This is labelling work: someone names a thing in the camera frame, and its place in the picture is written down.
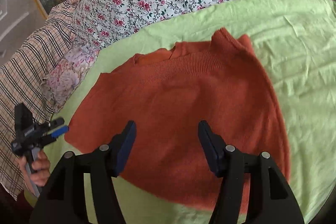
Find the folded sweater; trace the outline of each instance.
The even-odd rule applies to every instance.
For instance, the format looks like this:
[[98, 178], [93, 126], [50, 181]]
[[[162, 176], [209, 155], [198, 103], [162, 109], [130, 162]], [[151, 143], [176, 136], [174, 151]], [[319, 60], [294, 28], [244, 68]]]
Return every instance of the folded sweater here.
[[[136, 122], [137, 138], [121, 176], [171, 202], [206, 210], [216, 203], [221, 179], [210, 172], [198, 140], [201, 120], [242, 152], [268, 151], [289, 178], [281, 111], [247, 35], [236, 40], [223, 28], [210, 42], [136, 54], [101, 74], [65, 140], [89, 153], [109, 143], [128, 120]], [[248, 194], [246, 180], [242, 213]]]

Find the silver screw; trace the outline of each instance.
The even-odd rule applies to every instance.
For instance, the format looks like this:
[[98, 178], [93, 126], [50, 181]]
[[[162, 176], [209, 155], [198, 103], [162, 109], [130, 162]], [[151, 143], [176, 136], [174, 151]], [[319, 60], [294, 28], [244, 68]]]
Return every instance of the silver screw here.
[[99, 147], [99, 150], [100, 151], [107, 151], [109, 150], [109, 145], [108, 144], [102, 144], [100, 147]]
[[72, 151], [68, 151], [68, 152], [65, 152], [65, 154], [64, 154], [64, 158], [69, 159], [69, 158], [71, 158], [73, 155], [74, 155], [74, 153], [73, 153]]
[[236, 148], [235, 148], [233, 145], [227, 145], [227, 146], [225, 147], [225, 149], [226, 149], [227, 151], [229, 151], [229, 152], [233, 152], [233, 151], [236, 150]]
[[266, 158], [269, 159], [269, 157], [271, 156], [268, 152], [264, 151], [263, 153], [261, 153], [261, 155]]

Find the green fabric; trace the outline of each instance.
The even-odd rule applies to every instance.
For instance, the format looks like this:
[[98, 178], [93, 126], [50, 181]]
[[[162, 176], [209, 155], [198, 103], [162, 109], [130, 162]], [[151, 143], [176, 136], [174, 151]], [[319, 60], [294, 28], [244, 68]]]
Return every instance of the green fabric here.
[[[102, 50], [58, 116], [68, 123], [99, 74], [111, 72], [135, 53], [172, 48], [176, 41], [206, 41], [221, 27], [234, 37], [251, 37], [274, 85], [291, 147], [290, 186], [308, 223], [336, 178], [336, 17], [331, 0], [235, 0], [150, 25]], [[52, 168], [67, 150], [79, 153], [63, 138], [45, 148]], [[88, 213], [96, 223], [86, 182]], [[211, 212], [161, 200], [122, 178], [114, 183], [128, 224], [209, 221]]]

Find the plaid fabric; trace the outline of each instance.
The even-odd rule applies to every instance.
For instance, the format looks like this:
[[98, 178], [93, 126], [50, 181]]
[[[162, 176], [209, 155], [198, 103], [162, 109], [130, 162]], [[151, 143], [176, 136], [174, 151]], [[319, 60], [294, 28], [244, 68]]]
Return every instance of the plaid fabric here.
[[55, 6], [44, 26], [35, 31], [0, 68], [0, 182], [14, 197], [24, 186], [22, 174], [11, 151], [15, 138], [14, 106], [20, 102], [39, 122], [49, 120], [53, 104], [41, 92], [42, 78], [47, 75], [71, 48], [75, 38], [72, 14], [75, 5], [66, 1]]

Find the wall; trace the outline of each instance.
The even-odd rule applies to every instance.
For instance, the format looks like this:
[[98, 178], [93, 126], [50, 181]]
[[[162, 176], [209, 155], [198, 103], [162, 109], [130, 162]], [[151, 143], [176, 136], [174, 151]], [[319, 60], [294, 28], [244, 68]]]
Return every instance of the wall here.
[[26, 38], [43, 26], [45, 19], [34, 0], [0, 0], [0, 66], [21, 47]]

